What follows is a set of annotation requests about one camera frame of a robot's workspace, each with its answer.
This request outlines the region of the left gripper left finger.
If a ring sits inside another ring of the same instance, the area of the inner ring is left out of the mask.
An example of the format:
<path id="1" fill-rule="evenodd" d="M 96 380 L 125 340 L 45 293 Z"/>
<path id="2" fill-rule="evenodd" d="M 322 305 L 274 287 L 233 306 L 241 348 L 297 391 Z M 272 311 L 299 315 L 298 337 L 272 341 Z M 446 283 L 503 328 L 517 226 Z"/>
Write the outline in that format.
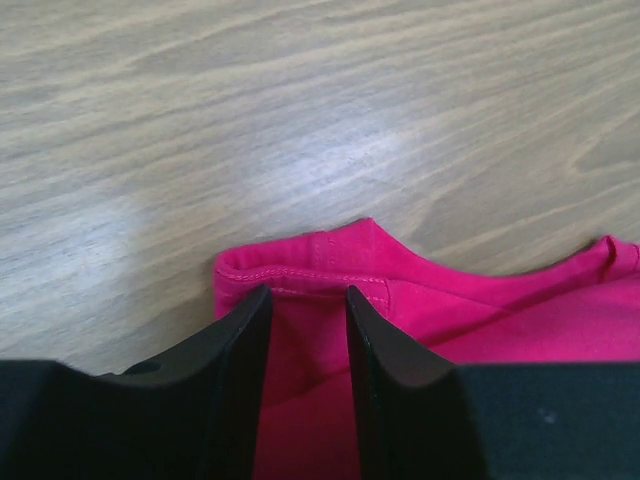
<path id="1" fill-rule="evenodd" d="M 268 288 L 119 374 L 1 364 L 5 479 L 248 479 L 272 320 Z"/>

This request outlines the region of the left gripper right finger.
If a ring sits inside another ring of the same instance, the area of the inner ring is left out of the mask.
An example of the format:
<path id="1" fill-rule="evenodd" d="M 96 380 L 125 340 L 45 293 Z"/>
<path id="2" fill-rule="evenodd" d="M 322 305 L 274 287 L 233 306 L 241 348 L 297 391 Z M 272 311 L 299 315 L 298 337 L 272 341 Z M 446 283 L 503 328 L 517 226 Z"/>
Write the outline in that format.
<path id="1" fill-rule="evenodd" d="M 635 479 L 635 363 L 458 365 L 355 287 L 346 333 L 365 479 Z"/>

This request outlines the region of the red t shirt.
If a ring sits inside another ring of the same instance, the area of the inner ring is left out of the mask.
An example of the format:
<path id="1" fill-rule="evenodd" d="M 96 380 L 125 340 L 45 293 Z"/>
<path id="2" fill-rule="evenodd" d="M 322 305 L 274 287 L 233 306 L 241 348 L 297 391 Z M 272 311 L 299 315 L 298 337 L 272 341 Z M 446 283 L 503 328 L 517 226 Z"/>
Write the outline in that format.
<path id="1" fill-rule="evenodd" d="M 414 254 L 374 220 L 248 245 L 214 265 L 215 313 L 273 293 L 257 479 L 360 474 L 345 295 L 457 363 L 635 361 L 639 248 L 606 236 L 546 270 L 483 277 Z"/>

